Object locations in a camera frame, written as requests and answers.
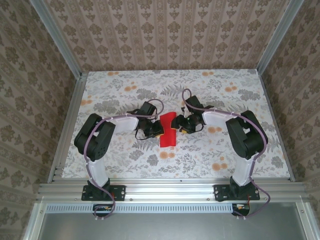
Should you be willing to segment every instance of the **table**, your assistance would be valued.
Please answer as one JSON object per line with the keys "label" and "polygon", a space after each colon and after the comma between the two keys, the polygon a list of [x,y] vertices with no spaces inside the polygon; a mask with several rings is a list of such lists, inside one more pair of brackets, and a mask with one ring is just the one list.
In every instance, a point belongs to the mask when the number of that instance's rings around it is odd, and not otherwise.
{"label": "table", "polygon": [[[251,110],[268,136],[267,151],[257,160],[254,178],[289,178],[275,123],[260,77],[255,69],[147,70],[89,72],[65,160],[63,178],[88,178],[85,160],[74,138],[88,116],[123,114],[158,98],[164,113],[182,113],[181,92],[189,88],[204,105],[242,113]],[[226,128],[205,126],[194,134],[177,133],[175,147],[159,147],[159,139],[135,139],[134,132],[112,137],[104,156],[111,178],[229,178],[238,157]]]}

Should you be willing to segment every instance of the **aluminum frame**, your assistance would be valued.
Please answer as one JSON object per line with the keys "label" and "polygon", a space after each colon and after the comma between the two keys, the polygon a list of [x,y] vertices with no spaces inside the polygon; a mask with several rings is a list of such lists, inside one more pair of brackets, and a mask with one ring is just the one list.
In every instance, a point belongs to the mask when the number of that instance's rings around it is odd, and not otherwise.
{"label": "aluminum frame", "polygon": [[[87,179],[62,178],[64,164],[69,149],[69,145],[64,143],[69,143],[71,141],[87,77],[88,73],[82,74],[81,78],[76,83],[66,121],[63,126],[63,132],[61,134],[48,178],[48,183],[41,184],[39,187],[38,196],[36,197],[36,203],[32,210],[24,240],[38,239],[46,213],[47,204],[93,203],[92,201],[81,201],[83,186],[87,184]],[[289,169],[290,178],[255,178],[255,182],[270,194],[272,203],[296,203],[307,239],[315,240],[320,236],[315,216],[311,210],[310,203],[308,203],[308,196],[305,192],[303,183],[295,182],[288,156],[279,133],[279,128],[261,77],[260,81],[274,121],[275,129],[278,133],[286,164]],[[111,184],[113,185],[126,185],[126,197],[123,202],[124,205],[187,203],[200,205],[218,203],[215,201],[213,185],[228,183],[228,178],[111,179]],[[267,200],[267,196],[262,192],[260,192],[260,197],[261,199],[255,202],[264,203]],[[224,201],[223,203],[243,202],[245,201]],[[110,202],[97,201],[94,203],[102,204]]]}
{"label": "aluminum frame", "polygon": [[68,43],[65,41],[63,34],[58,28],[53,16],[51,15],[49,9],[47,8],[44,0],[30,0],[34,9],[38,13],[41,21],[43,22],[45,28],[50,33],[55,45],[58,47],[60,53],[62,54],[65,62],[68,64],[71,72],[76,79],[81,76],[81,66],[76,60],[73,49],[70,48]]}
{"label": "aluminum frame", "polygon": [[256,66],[260,75],[262,75],[266,70],[270,60],[274,56],[277,48],[279,47],[282,39],[287,33],[287,30],[289,29],[303,3],[304,0],[294,0],[289,2],[278,26],[276,27],[266,49],[264,50],[264,53],[262,54],[262,57],[260,58],[259,63]]}
{"label": "aluminum frame", "polygon": [[265,96],[266,102],[268,103],[268,107],[269,107],[269,111],[270,111],[270,114],[271,114],[271,117],[272,117],[272,120],[273,120],[274,128],[275,128],[276,134],[278,135],[278,138],[279,138],[281,149],[282,149],[282,152],[283,152],[283,155],[284,155],[284,160],[285,160],[286,166],[288,167],[288,171],[289,171],[289,174],[290,174],[290,180],[292,182],[295,182],[296,179],[295,179],[295,176],[294,176],[294,172],[292,171],[291,164],[289,162],[287,151],[286,151],[286,148],[285,148],[285,145],[284,145],[284,141],[282,140],[282,137],[281,137],[281,134],[280,134],[280,130],[279,130],[279,127],[278,127],[278,123],[277,123],[274,111],[273,111],[273,109],[271,107],[271,102],[270,102],[269,96],[267,94],[266,86],[265,86],[264,80],[262,79],[261,74],[259,74],[259,78],[260,78],[260,82],[261,82],[261,85],[262,85],[262,89],[263,89],[263,92],[264,92],[264,96]]}

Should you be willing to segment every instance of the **metal bar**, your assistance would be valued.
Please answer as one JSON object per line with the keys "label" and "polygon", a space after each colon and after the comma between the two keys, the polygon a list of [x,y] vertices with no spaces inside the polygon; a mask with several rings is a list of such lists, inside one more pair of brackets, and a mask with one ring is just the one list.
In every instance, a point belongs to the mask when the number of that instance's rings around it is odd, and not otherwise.
{"label": "metal bar", "polygon": [[71,142],[72,134],[75,128],[79,107],[81,104],[82,95],[85,91],[85,86],[88,78],[88,73],[83,73],[81,78],[76,81],[68,112],[62,128],[62,133],[56,152],[54,155],[52,167],[48,177],[48,183],[52,182],[55,171],[58,166],[65,164]]}
{"label": "metal bar", "polygon": [[320,239],[319,227],[309,202],[297,202],[296,208],[307,240]]}
{"label": "metal bar", "polygon": [[[126,185],[125,203],[217,203],[213,185],[228,184],[227,178],[211,179],[112,179],[114,185]],[[271,195],[274,203],[307,201],[303,183],[287,180],[255,179],[255,182]],[[84,179],[61,183],[41,184],[37,202],[43,203],[92,203],[81,201]],[[260,192],[265,202],[266,195]],[[225,201],[224,203],[243,203],[243,201]]]}
{"label": "metal bar", "polygon": [[75,79],[79,79],[81,76],[81,67],[74,57],[73,50],[69,48],[66,43],[63,34],[57,27],[54,18],[52,17],[50,11],[48,10],[46,4],[43,0],[30,0],[34,9],[38,13],[41,21],[43,22],[45,28],[51,35],[55,45],[58,47],[60,53],[62,54],[65,62],[68,64],[70,70],[72,71]]}
{"label": "metal bar", "polygon": [[39,238],[42,223],[44,221],[47,204],[35,203],[26,227],[23,240],[37,240]]}
{"label": "metal bar", "polygon": [[[89,213],[94,211],[94,203],[49,203],[46,208],[47,214],[65,213]],[[96,211],[96,213],[108,213],[109,211]],[[158,214],[158,213],[232,213],[231,203],[131,203],[119,202],[115,205],[114,213],[137,213],[137,214]]]}
{"label": "metal bar", "polygon": [[270,110],[270,113],[271,113],[271,116],[272,116],[272,120],[273,120],[273,123],[274,123],[275,130],[276,130],[276,134],[277,134],[277,136],[279,138],[279,142],[280,142],[281,149],[282,149],[282,152],[283,152],[283,155],[284,155],[285,163],[286,163],[286,166],[288,167],[288,170],[289,170],[290,179],[291,179],[291,181],[294,182],[294,181],[296,181],[295,176],[294,176],[294,172],[292,171],[291,164],[290,164],[290,161],[289,161],[289,158],[288,158],[288,155],[287,155],[287,151],[286,151],[286,148],[285,148],[285,145],[284,145],[284,141],[282,140],[282,137],[281,137],[281,134],[280,134],[280,130],[279,130],[279,127],[278,127],[278,123],[277,123],[274,111],[273,111],[273,109],[271,107],[271,103],[270,103],[269,96],[267,94],[265,83],[264,83],[264,81],[263,81],[263,79],[262,79],[260,74],[259,74],[259,78],[260,78],[260,82],[261,82],[261,85],[262,85],[262,88],[263,88],[263,91],[264,91],[264,96],[266,98],[266,102],[268,103],[268,106],[269,106],[269,110]]}
{"label": "metal bar", "polygon": [[278,26],[276,27],[268,43],[268,46],[266,47],[262,57],[260,58],[258,65],[256,66],[260,75],[262,75],[266,70],[268,63],[275,54],[279,44],[284,38],[288,28],[290,27],[303,2],[304,0],[294,0],[289,2],[288,7],[286,8]]}

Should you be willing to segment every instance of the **wallpaper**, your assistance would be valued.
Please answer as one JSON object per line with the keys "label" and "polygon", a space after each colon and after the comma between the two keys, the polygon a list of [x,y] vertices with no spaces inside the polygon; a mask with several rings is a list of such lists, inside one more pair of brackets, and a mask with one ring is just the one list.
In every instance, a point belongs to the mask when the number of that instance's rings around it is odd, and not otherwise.
{"label": "wallpaper", "polygon": [[319,217],[320,1],[304,1],[262,78],[295,177]]}
{"label": "wallpaper", "polygon": [[82,71],[255,69],[289,0],[45,0]]}
{"label": "wallpaper", "polygon": [[29,1],[0,1],[0,239],[17,240],[47,181],[75,80]]}
{"label": "wallpaper", "polygon": [[[138,109],[144,101],[155,98],[164,102],[164,114],[183,114],[182,90],[186,87],[204,106],[235,113],[253,111],[269,141],[255,164],[253,177],[290,176],[257,70],[217,69],[90,72],[62,177],[89,178],[74,140],[90,114],[112,117]],[[152,104],[160,111],[157,101]],[[135,131],[120,132],[112,137],[104,155],[105,171],[111,178],[124,179],[229,178],[239,156],[230,141],[228,119],[229,116],[215,118],[213,124],[193,134],[177,132],[175,147],[159,147],[157,137],[137,140]],[[137,138],[144,138],[140,131]]]}

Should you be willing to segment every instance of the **ventilation slot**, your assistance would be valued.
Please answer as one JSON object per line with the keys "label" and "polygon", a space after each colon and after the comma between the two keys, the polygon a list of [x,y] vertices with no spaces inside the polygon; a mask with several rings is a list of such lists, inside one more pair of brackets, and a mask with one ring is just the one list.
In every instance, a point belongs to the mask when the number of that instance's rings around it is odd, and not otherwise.
{"label": "ventilation slot", "polygon": [[[92,203],[50,203],[46,214],[59,213],[92,213]],[[143,204],[143,203],[117,203],[115,213],[232,213],[231,203],[179,203],[179,204]]]}

